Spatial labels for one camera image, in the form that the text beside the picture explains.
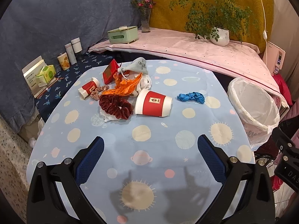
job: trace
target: dark red velvet scrunchie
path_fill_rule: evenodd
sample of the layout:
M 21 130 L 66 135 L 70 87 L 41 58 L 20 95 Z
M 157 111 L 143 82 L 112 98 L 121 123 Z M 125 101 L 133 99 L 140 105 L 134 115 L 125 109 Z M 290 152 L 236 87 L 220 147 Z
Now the dark red velvet scrunchie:
M 101 95 L 99 105 L 107 114 L 115 115 L 117 119 L 128 119 L 133 112 L 132 105 L 118 95 Z

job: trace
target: yellow curtain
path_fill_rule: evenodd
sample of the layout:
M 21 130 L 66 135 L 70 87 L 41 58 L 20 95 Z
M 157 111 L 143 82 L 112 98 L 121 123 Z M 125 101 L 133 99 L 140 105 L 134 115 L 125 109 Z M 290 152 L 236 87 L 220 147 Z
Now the yellow curtain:
M 173 11 L 171 11 L 169 9 L 169 2 L 171 0 L 154 1 L 157 4 L 151 12 L 151 27 L 186 32 L 184 27 L 187 21 L 187 14 L 189 12 L 188 8 L 183 9 L 176 6 Z M 265 50 L 266 43 L 262 36 L 265 24 L 261 0 L 237 0 L 236 2 L 240 7 L 249 6 L 253 11 L 254 19 L 257 19 L 259 24 L 259 29 L 256 29 L 254 25 L 249 26 L 250 37 L 244 37 L 243 41 L 257 45 L 260 51 L 263 52 Z M 273 0 L 263 0 L 263 4 L 266 13 L 266 30 L 268 38 L 270 38 L 273 23 Z

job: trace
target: box lid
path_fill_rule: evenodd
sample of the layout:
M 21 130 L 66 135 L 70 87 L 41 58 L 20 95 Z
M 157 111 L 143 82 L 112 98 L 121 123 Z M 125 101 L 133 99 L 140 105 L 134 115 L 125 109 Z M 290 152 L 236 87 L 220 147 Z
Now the box lid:
M 127 26 L 121 26 L 121 27 L 119 27 L 117 29 L 108 31 L 108 33 L 110 33 L 110 32 L 118 32 L 118 31 L 122 31 L 122 30 L 129 30 L 129 29 L 132 29 L 132 28 L 137 28 L 137 26 L 129 26 L 129 27 L 127 27 Z

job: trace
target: white trash bag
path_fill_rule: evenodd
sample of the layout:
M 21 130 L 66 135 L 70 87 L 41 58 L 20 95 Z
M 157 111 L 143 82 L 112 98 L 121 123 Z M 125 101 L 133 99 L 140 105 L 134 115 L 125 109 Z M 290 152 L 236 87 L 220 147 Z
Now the white trash bag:
M 264 89 L 244 78 L 232 80 L 227 93 L 242 121 L 252 151 L 257 150 L 267 142 L 280 120 L 273 98 Z

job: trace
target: red and white paper cup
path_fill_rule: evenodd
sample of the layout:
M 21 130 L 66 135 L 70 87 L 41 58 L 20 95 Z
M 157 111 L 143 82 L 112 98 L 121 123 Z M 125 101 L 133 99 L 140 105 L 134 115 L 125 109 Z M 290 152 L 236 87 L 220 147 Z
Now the red and white paper cup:
M 95 78 L 92 77 L 92 80 L 82 87 L 78 88 L 80 96 L 85 99 L 88 95 L 92 93 L 97 87 L 100 86 L 100 82 Z
M 165 117 L 170 113 L 171 103 L 171 97 L 143 89 L 137 97 L 135 113 Z

